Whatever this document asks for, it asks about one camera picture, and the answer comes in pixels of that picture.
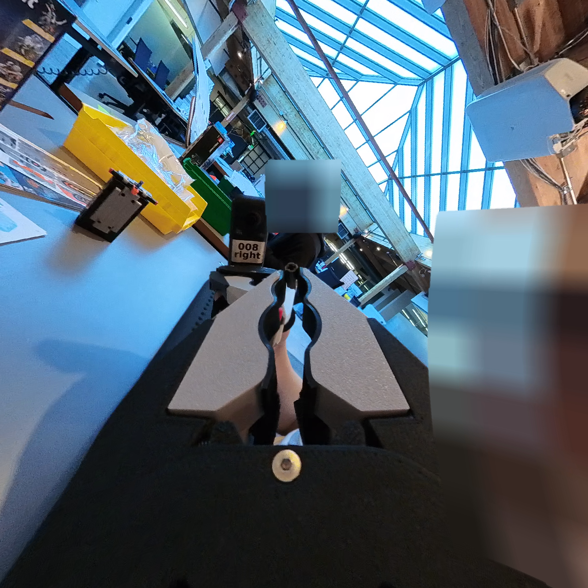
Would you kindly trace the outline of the black grey toy module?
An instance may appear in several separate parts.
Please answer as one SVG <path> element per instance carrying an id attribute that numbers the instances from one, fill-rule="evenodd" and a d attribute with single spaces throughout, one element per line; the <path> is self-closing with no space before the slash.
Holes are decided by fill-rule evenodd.
<path id="1" fill-rule="evenodd" d="M 148 203 L 158 202 L 124 173 L 110 168 L 112 177 L 76 219 L 75 225 L 107 241 L 117 236 L 143 211 Z"/>

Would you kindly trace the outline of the white plastic device box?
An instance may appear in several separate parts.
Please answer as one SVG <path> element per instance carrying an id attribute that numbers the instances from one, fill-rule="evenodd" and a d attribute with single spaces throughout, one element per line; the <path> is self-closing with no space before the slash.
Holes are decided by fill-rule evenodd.
<path id="1" fill-rule="evenodd" d="M 466 108 L 489 162 L 554 155 L 560 136 L 577 127 L 575 102 L 587 88 L 587 68 L 559 58 L 480 94 Z"/>

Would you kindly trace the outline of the yellow plastic bin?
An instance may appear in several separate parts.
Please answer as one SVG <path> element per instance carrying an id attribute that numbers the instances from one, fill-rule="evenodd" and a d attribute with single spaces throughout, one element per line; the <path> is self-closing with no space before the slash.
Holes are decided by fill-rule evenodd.
<path id="1" fill-rule="evenodd" d="M 110 178 L 110 168 L 143 181 L 158 204 L 149 204 L 142 215 L 161 233 L 186 230 L 202 217 L 207 202 L 191 186 L 187 190 L 192 199 L 182 201 L 112 130 L 127 125 L 135 123 L 83 104 L 64 146 L 103 181 Z"/>

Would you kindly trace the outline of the green plastic bin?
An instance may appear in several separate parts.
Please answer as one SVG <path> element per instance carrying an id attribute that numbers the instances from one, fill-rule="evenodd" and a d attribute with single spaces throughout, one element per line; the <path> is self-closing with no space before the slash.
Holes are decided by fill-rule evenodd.
<path id="1" fill-rule="evenodd" d="M 220 235 L 224 236 L 229 233 L 231 227 L 231 200 L 189 158 L 182 159 L 182 165 L 190 177 L 194 179 L 191 187 L 207 202 L 202 219 Z"/>

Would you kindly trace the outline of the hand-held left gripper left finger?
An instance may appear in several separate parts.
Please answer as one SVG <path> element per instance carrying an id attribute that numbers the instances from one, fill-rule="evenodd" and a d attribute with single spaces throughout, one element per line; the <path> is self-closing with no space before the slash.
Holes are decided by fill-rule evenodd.
<path id="1" fill-rule="evenodd" d="M 171 414 L 230 421 L 247 442 L 251 426 L 263 414 L 258 392 L 270 354 L 259 321 L 275 301 L 271 289 L 281 276 L 270 274 L 216 315 L 168 404 Z"/>

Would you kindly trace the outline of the dark blue toy set box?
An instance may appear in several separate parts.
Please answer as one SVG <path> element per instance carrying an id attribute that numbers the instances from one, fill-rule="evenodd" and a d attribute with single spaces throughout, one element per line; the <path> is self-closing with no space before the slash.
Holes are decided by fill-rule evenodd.
<path id="1" fill-rule="evenodd" d="M 75 20 L 59 1 L 1 1 L 1 109 Z"/>

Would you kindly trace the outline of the clear plastic bags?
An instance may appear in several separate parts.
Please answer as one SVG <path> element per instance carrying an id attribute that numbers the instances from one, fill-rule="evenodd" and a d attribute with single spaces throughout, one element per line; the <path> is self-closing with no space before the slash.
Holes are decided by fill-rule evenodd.
<path id="1" fill-rule="evenodd" d="M 141 119 L 135 125 L 112 130 L 182 201 L 188 202 L 192 199 L 187 190 L 192 178 L 180 165 L 157 128 L 146 119 Z"/>

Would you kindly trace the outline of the black carton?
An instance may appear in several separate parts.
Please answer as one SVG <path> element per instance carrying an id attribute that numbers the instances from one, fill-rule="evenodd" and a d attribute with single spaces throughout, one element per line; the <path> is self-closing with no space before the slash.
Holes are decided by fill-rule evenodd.
<path id="1" fill-rule="evenodd" d="M 183 166 L 190 163 L 202 168 L 232 146 L 226 129 L 219 122 L 210 125 L 180 157 Z"/>

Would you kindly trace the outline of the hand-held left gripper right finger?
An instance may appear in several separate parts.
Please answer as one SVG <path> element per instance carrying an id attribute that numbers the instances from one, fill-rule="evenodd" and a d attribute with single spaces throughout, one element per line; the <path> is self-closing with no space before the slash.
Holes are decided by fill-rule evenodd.
<path id="1" fill-rule="evenodd" d="M 318 277 L 300 270 L 305 351 L 295 402 L 304 445 L 328 445 L 348 422 L 403 417 L 410 407 L 367 317 Z"/>

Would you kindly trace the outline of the person's right forearm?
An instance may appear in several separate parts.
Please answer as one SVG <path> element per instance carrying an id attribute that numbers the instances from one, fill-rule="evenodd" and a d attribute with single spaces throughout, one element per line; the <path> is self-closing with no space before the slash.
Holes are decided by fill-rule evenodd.
<path id="1" fill-rule="evenodd" d="M 274 355 L 277 393 L 280 400 L 280 415 L 277 425 L 277 433 L 285 436 L 298 427 L 295 402 L 299 399 L 303 387 L 303 381 L 294 371 L 290 363 L 285 336 L 283 336 L 280 342 L 274 346 Z"/>

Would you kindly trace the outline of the open instruction booklet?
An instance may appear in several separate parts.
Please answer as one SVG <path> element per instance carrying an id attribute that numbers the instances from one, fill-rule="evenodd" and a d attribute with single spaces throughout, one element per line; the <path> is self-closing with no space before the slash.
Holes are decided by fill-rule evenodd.
<path id="1" fill-rule="evenodd" d="M 42 238 L 47 232 L 1 199 L 1 245 Z"/>

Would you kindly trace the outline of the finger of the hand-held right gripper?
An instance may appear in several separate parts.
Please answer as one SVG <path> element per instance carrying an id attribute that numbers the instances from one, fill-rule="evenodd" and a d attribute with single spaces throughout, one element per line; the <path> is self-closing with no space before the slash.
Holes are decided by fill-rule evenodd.
<path id="1" fill-rule="evenodd" d="M 285 309 L 283 322 L 279 322 L 279 328 L 274 335 L 274 344 L 278 345 L 283 338 L 284 334 L 288 334 L 289 330 L 293 326 L 295 322 L 295 311 L 293 310 L 293 304 L 295 301 L 296 290 L 291 290 L 286 287 L 285 290 L 285 299 L 283 302 L 283 307 Z"/>

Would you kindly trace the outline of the blue orange leaflet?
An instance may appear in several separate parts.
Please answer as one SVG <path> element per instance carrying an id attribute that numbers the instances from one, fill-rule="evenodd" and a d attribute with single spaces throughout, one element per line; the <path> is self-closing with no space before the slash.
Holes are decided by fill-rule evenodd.
<path id="1" fill-rule="evenodd" d="M 102 184 L 1 125 L 1 189 L 83 211 Z"/>

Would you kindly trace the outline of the dark office desk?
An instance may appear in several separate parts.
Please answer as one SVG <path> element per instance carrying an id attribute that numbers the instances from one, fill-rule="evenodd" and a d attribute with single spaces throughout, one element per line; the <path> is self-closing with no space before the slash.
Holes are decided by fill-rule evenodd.
<path id="1" fill-rule="evenodd" d="M 95 77 L 107 73 L 114 77 L 138 76 L 135 68 L 86 19 L 80 6 L 73 1 L 59 1 L 59 4 L 73 15 L 73 21 L 65 32 L 80 45 L 80 48 L 70 58 L 63 70 L 39 70 L 36 74 L 55 95 L 62 96 L 66 84 L 71 83 L 76 77 Z M 86 63 L 92 57 L 99 60 L 102 64 L 101 69 L 85 69 Z M 55 79 L 50 84 L 42 76 L 45 72 L 49 75 L 55 75 Z"/>

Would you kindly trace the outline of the grey desk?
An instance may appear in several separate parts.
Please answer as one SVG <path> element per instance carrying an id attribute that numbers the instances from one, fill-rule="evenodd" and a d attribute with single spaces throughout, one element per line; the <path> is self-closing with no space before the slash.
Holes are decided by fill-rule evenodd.
<path id="1" fill-rule="evenodd" d="M 6 192 L 44 237 L 1 246 L 1 507 L 51 501 L 222 256 L 138 217 L 112 244 Z"/>

